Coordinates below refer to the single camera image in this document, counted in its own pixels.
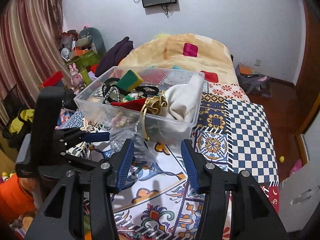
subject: silver bolt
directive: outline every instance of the silver bolt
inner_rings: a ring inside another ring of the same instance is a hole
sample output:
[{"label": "silver bolt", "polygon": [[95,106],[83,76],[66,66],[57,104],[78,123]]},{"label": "silver bolt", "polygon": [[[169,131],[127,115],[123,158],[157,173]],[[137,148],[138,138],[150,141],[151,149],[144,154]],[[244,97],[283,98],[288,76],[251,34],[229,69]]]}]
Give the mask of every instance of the silver bolt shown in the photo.
[{"label": "silver bolt", "polygon": [[243,171],[241,171],[241,175],[244,176],[244,177],[249,177],[250,176],[250,172],[246,171],[246,170],[243,170]]},{"label": "silver bolt", "polygon": [[213,170],[215,165],[213,163],[207,163],[206,165],[206,168],[209,169],[209,170]]},{"label": "silver bolt", "polygon": [[69,170],[66,172],[67,177],[71,177],[71,176],[73,176],[73,174],[75,174],[75,172],[73,170]]},{"label": "silver bolt", "polygon": [[103,163],[103,164],[101,164],[100,167],[101,167],[101,169],[106,170],[106,169],[108,169],[110,167],[110,164],[109,163]]}]

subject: sponge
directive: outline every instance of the sponge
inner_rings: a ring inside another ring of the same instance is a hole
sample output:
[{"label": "sponge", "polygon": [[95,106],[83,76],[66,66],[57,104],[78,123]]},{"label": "sponge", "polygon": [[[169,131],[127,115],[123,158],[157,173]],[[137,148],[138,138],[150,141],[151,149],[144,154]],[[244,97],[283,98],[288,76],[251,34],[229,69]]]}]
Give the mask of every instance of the sponge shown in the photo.
[{"label": "sponge", "polygon": [[117,87],[130,92],[138,87],[143,82],[143,79],[134,71],[128,70],[126,74],[118,81]]}]

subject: magenta square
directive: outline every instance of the magenta square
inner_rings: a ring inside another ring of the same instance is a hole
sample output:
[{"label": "magenta square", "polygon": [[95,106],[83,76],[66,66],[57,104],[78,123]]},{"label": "magenta square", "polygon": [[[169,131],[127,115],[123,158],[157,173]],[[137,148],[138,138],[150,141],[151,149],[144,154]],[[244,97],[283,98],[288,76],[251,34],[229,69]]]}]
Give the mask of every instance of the magenta square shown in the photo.
[{"label": "magenta square", "polygon": [[190,43],[185,43],[183,47],[183,55],[188,57],[197,57],[198,47]]}]

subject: transparent storage bin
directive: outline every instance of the transparent storage bin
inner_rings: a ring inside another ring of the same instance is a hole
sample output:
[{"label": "transparent storage bin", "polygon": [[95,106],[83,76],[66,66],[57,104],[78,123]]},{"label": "transparent storage bin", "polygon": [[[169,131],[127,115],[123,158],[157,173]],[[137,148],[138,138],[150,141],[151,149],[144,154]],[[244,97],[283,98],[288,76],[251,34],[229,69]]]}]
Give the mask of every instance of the transparent storage bin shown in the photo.
[{"label": "transparent storage bin", "polygon": [[[144,67],[112,67],[105,72],[89,86],[87,86],[75,98],[75,102],[81,110],[87,121],[96,122],[113,129],[119,128],[121,125],[130,125],[137,122],[140,117],[140,112],[125,109],[123,107],[111,106],[102,104],[102,85],[111,77],[121,78],[129,70],[139,74],[144,82],[141,86],[150,85],[162,90],[167,90],[169,87],[177,84],[186,84],[195,72],[160,69],[160,68],[144,68]],[[202,80],[204,74],[198,73]],[[192,128],[196,126],[202,91],[198,95],[196,110],[192,122],[183,122],[174,119],[169,119],[162,116],[146,114],[145,127],[146,132],[153,142],[164,143],[168,145],[179,146],[183,139],[190,138]]]}]

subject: gold drawstring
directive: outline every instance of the gold drawstring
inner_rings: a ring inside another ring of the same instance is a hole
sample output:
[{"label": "gold drawstring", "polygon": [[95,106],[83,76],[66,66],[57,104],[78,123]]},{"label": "gold drawstring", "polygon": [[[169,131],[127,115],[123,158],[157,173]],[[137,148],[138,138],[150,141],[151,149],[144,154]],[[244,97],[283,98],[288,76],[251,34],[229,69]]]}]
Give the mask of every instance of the gold drawstring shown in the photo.
[{"label": "gold drawstring", "polygon": [[168,106],[168,103],[165,100],[164,95],[161,95],[159,97],[151,97],[151,98],[146,99],[146,101],[140,111],[141,117],[142,117],[142,129],[143,129],[145,140],[147,140],[147,141],[150,140],[150,136],[147,135],[146,127],[145,127],[146,114],[148,113],[148,114],[159,115],[162,107],[167,107],[167,106]]}]

